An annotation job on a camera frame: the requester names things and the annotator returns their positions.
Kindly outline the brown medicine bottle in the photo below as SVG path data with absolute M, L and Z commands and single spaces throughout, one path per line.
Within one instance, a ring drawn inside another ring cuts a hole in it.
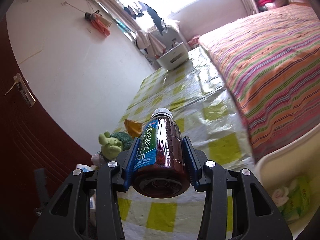
M 171 111 L 153 111 L 140 137 L 135 157 L 132 186 L 150 198 L 172 198 L 183 194 L 190 186 L 180 129 Z

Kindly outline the white storage basket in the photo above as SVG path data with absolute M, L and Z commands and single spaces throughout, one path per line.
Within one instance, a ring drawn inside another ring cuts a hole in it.
M 165 70 L 173 70 L 188 60 L 188 50 L 184 43 L 179 43 L 174 48 L 164 53 L 156 61 Z

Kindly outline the yellow checkered floor mat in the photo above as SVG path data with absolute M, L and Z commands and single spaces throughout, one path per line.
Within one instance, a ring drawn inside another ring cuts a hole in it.
M 159 107 L 170 110 L 181 135 L 229 170 L 254 165 L 252 148 L 235 102 L 202 48 L 173 71 L 159 69 L 142 82 L 123 120 L 146 124 Z M 205 194 L 190 187 L 170 199 L 144 197 L 130 189 L 118 195 L 126 239 L 196 239 Z

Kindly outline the pink curtain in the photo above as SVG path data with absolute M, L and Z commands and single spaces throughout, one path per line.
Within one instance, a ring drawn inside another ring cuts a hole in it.
M 141 29 L 135 20 L 115 1 L 115 0 L 97 0 L 114 17 L 118 18 L 127 25 L 134 33 Z

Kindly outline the orange cloth on hook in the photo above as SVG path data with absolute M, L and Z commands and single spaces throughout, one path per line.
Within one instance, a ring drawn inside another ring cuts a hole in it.
M 94 13 L 85 13 L 85 20 L 90 22 L 95 29 L 97 29 L 100 33 L 108 37 L 110 35 L 109 27 L 112 25 L 112 22 L 103 18 L 101 14 L 99 14 L 99 10 Z

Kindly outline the white trash bin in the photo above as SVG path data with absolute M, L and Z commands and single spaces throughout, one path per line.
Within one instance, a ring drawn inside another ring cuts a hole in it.
M 269 194 L 297 176 L 308 179 L 310 209 L 302 218 L 289 224 L 293 238 L 297 239 L 319 208 L 319 125 L 289 145 L 261 158 L 254 174 Z

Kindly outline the dark red door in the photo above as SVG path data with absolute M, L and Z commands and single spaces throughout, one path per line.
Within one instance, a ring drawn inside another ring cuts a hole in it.
M 1 20 L 1 239 L 29 239 L 40 207 L 35 173 L 44 169 L 52 196 L 77 164 L 91 156 L 46 112 L 29 107 L 14 76 L 21 70 Z

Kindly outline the black hanging garment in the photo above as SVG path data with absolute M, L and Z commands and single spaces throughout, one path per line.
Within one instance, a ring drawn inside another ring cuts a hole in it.
M 146 8 L 146 11 L 147 13 L 149 14 L 149 16 L 152 18 L 156 28 L 158 29 L 159 33 L 161 35 L 163 35 L 163 32 L 164 31 L 167 31 L 167 26 L 166 24 L 164 23 L 164 20 L 163 18 L 161 18 L 158 13 L 152 8 L 150 7 L 149 5 L 147 4 L 144 4 L 145 5 L 145 8 Z

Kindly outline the green plush toy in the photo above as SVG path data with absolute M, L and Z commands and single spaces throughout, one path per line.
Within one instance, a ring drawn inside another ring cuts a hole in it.
M 108 160 L 114 160 L 122 151 L 129 150 L 133 139 L 125 132 L 110 133 L 106 131 L 99 134 L 99 144 L 101 145 L 101 154 Z

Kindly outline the green tissue pack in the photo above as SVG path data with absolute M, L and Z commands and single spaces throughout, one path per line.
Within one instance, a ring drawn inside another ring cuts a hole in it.
M 310 208 L 310 186 L 306 176 L 298 176 L 289 186 L 289 200 L 281 214 L 287 224 L 291 224 L 306 215 Z

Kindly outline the striped bed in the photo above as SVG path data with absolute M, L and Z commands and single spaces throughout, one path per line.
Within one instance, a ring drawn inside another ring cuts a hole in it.
M 255 160 L 319 124 L 319 18 L 289 4 L 199 38 L 247 128 Z

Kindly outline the orange snack wrapper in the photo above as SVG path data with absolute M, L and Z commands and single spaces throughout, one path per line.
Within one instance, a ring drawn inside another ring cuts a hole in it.
M 132 138 L 138 138 L 142 134 L 142 123 L 137 122 L 137 121 L 132 121 L 125 119 L 124 121 L 124 126 L 127 130 L 127 133 L 132 137 Z

